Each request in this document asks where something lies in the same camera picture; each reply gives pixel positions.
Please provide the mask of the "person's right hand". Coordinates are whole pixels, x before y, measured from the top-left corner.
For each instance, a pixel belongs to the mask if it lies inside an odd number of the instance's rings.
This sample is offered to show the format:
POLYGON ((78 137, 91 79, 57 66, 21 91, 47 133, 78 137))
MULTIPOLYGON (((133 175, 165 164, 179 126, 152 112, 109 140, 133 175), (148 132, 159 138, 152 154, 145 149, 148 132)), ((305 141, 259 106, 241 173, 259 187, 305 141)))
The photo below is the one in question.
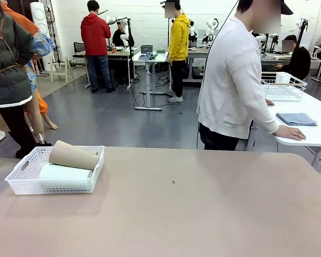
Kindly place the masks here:
POLYGON ((299 129, 285 125, 280 125, 273 135, 276 137, 287 138, 296 141, 306 139, 306 136, 299 129))

